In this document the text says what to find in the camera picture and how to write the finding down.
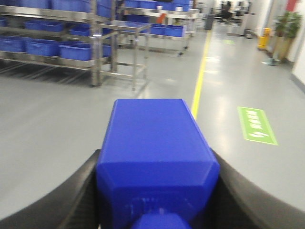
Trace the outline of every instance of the blue plastic housing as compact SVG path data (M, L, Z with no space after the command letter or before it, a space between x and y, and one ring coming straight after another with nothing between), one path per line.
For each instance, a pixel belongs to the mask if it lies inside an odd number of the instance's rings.
M131 229L191 229L177 214L150 213L143 215Z
M183 100L117 100L96 172L101 221L109 203L112 228L121 229L154 211L192 220L219 164Z

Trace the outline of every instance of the shelf leg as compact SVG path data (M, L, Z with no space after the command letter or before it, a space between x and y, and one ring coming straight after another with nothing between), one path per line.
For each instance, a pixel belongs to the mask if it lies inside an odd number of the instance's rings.
M144 79L147 78L147 65L148 65L148 46L149 46L149 36L151 34L151 28L147 30L147 33L145 35L145 56L144 56Z
M137 77L137 58L138 58L138 42L139 42L139 32L136 32L134 35L134 54L133 54L133 74L132 74L132 90L135 90L135 83Z

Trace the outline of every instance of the stainless steel shelf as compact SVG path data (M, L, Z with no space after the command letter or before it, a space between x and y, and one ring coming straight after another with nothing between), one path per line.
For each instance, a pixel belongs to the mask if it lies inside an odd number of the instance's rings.
M20 61L27 63L37 63L42 65L52 65L67 68L87 70L94 66L94 61L69 60L60 57L37 56L20 52L0 51L0 59Z
M127 31L121 31L120 33L122 34L127 34L127 35L134 35L134 32L127 32ZM146 36L145 33L140 33L140 36ZM156 34L150 34L150 37L153 38L159 38L159 39L168 39L168 40L173 40L173 41L184 41L186 39L190 38L190 33L186 33L183 37L173 37L173 36L165 36L165 35L156 35Z
M191 9L190 11L171 11L171 10L153 10L132 7L120 7L121 10L128 10L134 14L147 15L152 17L159 17L162 13L166 14L167 18L180 18L180 19L195 19L198 17L199 9Z
M40 31L40 30L27 30L22 28L12 28L12 27L0 27L0 31L15 32L18 34L34 34L34 35L51 36L51 37L61 37L65 35L65 31L49 32L49 31Z
M60 21L77 21L77 22L89 22L92 17L98 22L107 21L107 18L92 15L85 12L63 11L63 10L49 10L49 9L37 9L29 7L17 7L17 6L0 6L1 15L30 17L30 18L44 18Z

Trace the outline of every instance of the trash can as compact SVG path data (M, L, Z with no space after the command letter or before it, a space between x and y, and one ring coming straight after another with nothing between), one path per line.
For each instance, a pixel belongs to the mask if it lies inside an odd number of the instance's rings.
M214 21L214 14L208 14L205 20L205 26L204 29L205 30L211 30L213 27L213 21Z

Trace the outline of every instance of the plant pot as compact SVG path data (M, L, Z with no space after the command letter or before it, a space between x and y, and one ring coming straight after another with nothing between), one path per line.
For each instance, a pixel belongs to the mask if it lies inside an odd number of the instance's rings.
M287 57L293 40L293 38L277 37L274 46L273 57L280 61L284 61Z

